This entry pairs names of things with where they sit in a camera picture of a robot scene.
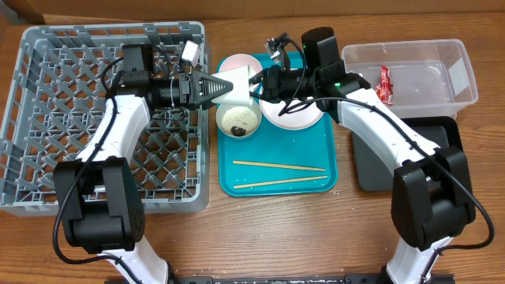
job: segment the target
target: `plastic dish rack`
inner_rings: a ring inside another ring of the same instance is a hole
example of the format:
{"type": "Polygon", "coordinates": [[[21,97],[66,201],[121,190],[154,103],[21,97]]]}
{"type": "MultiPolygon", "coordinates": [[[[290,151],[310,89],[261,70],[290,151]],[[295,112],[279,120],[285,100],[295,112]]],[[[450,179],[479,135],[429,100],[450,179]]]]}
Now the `plastic dish rack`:
{"type": "MultiPolygon", "coordinates": [[[[121,45],[150,43],[173,52],[182,41],[210,50],[198,22],[100,24],[28,28],[22,37],[0,131],[0,209],[15,215],[56,215],[52,172],[92,138],[105,109],[99,75],[121,57],[121,45]]],[[[166,71],[155,53],[157,76],[166,71]]],[[[117,64],[107,83],[122,69],[117,64]]],[[[130,163],[146,213],[198,212],[208,205],[208,112],[158,110],[130,163]]],[[[105,192],[84,197],[106,199],[105,192]]]]}

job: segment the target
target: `wooden chopstick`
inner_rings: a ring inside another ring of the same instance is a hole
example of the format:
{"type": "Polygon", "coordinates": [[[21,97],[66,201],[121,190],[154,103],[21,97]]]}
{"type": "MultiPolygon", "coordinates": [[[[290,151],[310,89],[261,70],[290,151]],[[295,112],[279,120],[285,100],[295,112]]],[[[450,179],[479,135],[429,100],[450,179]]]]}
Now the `wooden chopstick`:
{"type": "Polygon", "coordinates": [[[248,188],[248,187],[262,186],[262,185],[278,185],[278,184],[282,184],[282,183],[297,182],[297,181],[314,181],[314,180],[323,179],[323,178],[327,178],[327,176],[300,177],[300,178],[291,178],[291,179],[281,180],[281,181],[265,181],[265,182],[257,182],[257,183],[247,184],[247,185],[235,185],[234,189],[244,189],[244,188],[248,188]]]}
{"type": "Polygon", "coordinates": [[[282,165],[282,164],[274,164],[274,163],[258,163],[258,162],[234,161],[234,164],[248,165],[248,166],[268,166],[268,167],[277,167],[277,168],[292,169],[292,170],[326,171],[326,169],[315,168],[315,167],[310,167],[310,166],[291,166],[291,165],[282,165]]]}

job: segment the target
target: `black cable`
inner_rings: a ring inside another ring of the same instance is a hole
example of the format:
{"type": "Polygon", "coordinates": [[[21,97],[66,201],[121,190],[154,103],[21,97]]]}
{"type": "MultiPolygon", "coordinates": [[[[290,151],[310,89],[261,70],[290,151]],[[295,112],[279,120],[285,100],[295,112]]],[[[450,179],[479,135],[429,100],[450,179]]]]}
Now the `black cable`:
{"type": "Polygon", "coordinates": [[[170,53],[170,52],[169,52],[168,50],[161,50],[161,48],[159,48],[159,47],[158,47],[158,46],[156,46],[156,45],[153,45],[153,46],[152,46],[152,48],[153,48],[153,49],[155,49],[156,51],[158,51],[160,54],[163,54],[163,57],[165,58],[165,61],[166,61],[166,69],[167,69],[168,73],[167,73],[167,74],[165,74],[165,76],[163,76],[163,78],[168,78],[168,77],[170,77],[170,73],[171,73],[171,71],[170,71],[170,66],[169,66],[169,65],[172,65],[172,71],[173,71],[174,69],[179,70],[179,66],[178,66],[177,64],[173,64],[172,59],[170,59],[170,55],[169,55],[169,53],[170,53]]]}
{"type": "Polygon", "coordinates": [[[307,62],[305,60],[305,56],[303,55],[303,51],[301,51],[301,48],[298,46],[298,44],[290,38],[285,38],[284,40],[287,41],[288,43],[293,44],[294,48],[296,48],[298,50],[298,53],[300,54],[300,58],[301,58],[301,63],[303,64],[303,70],[301,71],[301,78],[300,78],[300,81],[298,82],[297,88],[294,90],[294,93],[291,96],[290,100],[287,101],[286,105],[279,112],[279,116],[288,113],[287,108],[290,106],[291,102],[293,102],[294,98],[296,97],[296,95],[298,93],[298,89],[300,89],[301,82],[305,78],[305,71],[307,70],[307,62]]]}
{"type": "MultiPolygon", "coordinates": [[[[312,76],[310,77],[310,80],[309,80],[309,83],[311,84],[312,86],[312,89],[314,91],[314,94],[316,95],[316,97],[319,97],[319,92],[317,91],[317,88],[316,88],[316,75],[317,75],[317,71],[319,71],[320,67],[319,66],[316,66],[316,68],[314,68],[314,70],[312,71],[312,76]]],[[[298,111],[302,111],[308,107],[310,107],[313,103],[307,103],[305,104],[304,107],[302,107],[301,109],[299,110],[293,110],[293,111],[288,111],[286,112],[287,114],[294,114],[294,113],[297,113],[298,111]]]]}
{"type": "MultiPolygon", "coordinates": [[[[65,263],[68,263],[68,264],[85,264],[85,263],[95,262],[98,260],[113,260],[115,262],[115,264],[119,264],[125,270],[126,274],[128,274],[128,276],[135,283],[141,284],[141,281],[135,276],[135,274],[131,271],[131,269],[129,269],[129,267],[126,265],[126,263],[122,260],[121,257],[112,256],[112,255],[103,255],[103,256],[94,256],[94,257],[90,257],[90,258],[82,259],[82,260],[72,260],[63,254],[62,250],[59,247],[59,243],[58,243],[58,230],[60,227],[60,223],[62,222],[63,212],[65,211],[66,206],[69,202],[69,197],[72,194],[72,192],[74,190],[76,190],[77,183],[80,181],[80,178],[82,177],[84,172],[86,172],[86,170],[88,170],[89,165],[91,164],[92,160],[95,158],[96,154],[98,154],[98,152],[101,151],[103,143],[105,142],[105,139],[107,138],[107,135],[109,134],[110,130],[112,129],[112,126],[113,126],[114,121],[116,119],[116,115],[118,113],[118,104],[116,103],[116,100],[114,99],[114,97],[109,94],[110,89],[107,87],[107,84],[105,83],[105,74],[107,73],[108,70],[110,70],[115,64],[120,62],[122,59],[123,58],[118,58],[118,59],[114,60],[113,62],[111,62],[102,71],[102,74],[100,76],[100,79],[102,80],[102,85],[105,88],[105,90],[107,91],[106,98],[110,96],[110,99],[112,99],[112,103],[114,105],[112,116],[110,117],[110,122],[107,125],[105,132],[103,133],[99,142],[95,145],[95,149],[90,154],[89,158],[86,160],[86,162],[81,167],[81,169],[77,172],[77,175],[74,178],[73,183],[71,184],[70,189],[67,192],[65,199],[62,202],[61,207],[58,210],[58,213],[56,214],[56,219],[54,221],[54,228],[53,228],[53,248],[54,248],[54,252],[56,252],[56,255],[60,258],[60,260],[62,260],[65,263]]],[[[121,70],[116,74],[116,76],[114,77],[112,84],[111,84],[112,88],[115,88],[119,84],[119,81],[122,78],[123,73],[124,73],[124,71],[121,70]]]]}
{"type": "Polygon", "coordinates": [[[468,189],[465,188],[464,185],[461,184],[461,182],[458,181],[458,179],[456,179],[456,177],[454,177],[445,167],[443,167],[442,165],[440,165],[433,157],[431,157],[430,155],[428,155],[428,153],[426,153],[425,151],[423,151],[423,149],[421,149],[417,145],[417,143],[414,140],[412,140],[403,131],[403,129],[398,124],[396,124],[396,122],[391,117],[389,117],[387,114],[385,114],[382,110],[379,110],[375,106],[370,106],[367,103],[363,103],[363,102],[360,102],[360,101],[357,101],[357,100],[354,100],[354,99],[335,98],[335,97],[310,99],[310,100],[307,100],[307,101],[304,101],[304,102],[301,102],[301,103],[297,103],[296,105],[287,108],[287,110],[288,111],[292,110],[292,109],[294,109],[296,107],[302,106],[302,105],[307,104],[307,103],[314,103],[314,102],[325,101],[325,100],[336,100],[336,101],[340,101],[340,102],[353,103],[353,104],[356,104],[356,105],[358,105],[360,107],[364,107],[364,108],[367,108],[369,110],[375,111],[378,115],[380,115],[381,117],[383,117],[384,119],[386,119],[386,121],[389,122],[389,124],[391,126],[393,126],[393,128],[395,128],[396,131],[398,131],[398,133],[400,133],[400,135],[403,138],[405,138],[405,140],[410,144],[410,146],[412,146],[412,148],[416,149],[417,152],[419,152],[429,162],[431,162],[433,165],[435,165],[442,172],[443,175],[445,175],[453,183],[455,183],[470,198],[470,200],[472,201],[472,203],[475,205],[475,207],[477,207],[477,209],[479,210],[479,212],[484,217],[484,220],[486,221],[486,224],[488,225],[488,238],[485,241],[483,241],[483,242],[481,242],[479,244],[475,244],[475,245],[446,245],[446,246],[443,246],[441,248],[436,248],[435,252],[432,254],[432,257],[430,258],[430,260],[428,262],[427,267],[425,268],[425,270],[423,271],[423,274],[421,275],[421,281],[422,281],[422,283],[425,283],[424,279],[426,279],[426,275],[428,275],[428,273],[430,272],[432,266],[434,265],[436,257],[438,255],[441,255],[441,253],[443,251],[446,251],[448,249],[482,249],[483,247],[486,247],[486,246],[488,246],[489,244],[492,243],[492,240],[495,237],[495,227],[492,224],[491,217],[489,216],[488,212],[484,209],[484,207],[482,206],[482,204],[477,200],[477,198],[475,198],[475,196],[473,196],[472,193],[470,193],[468,191],[468,189]]]}

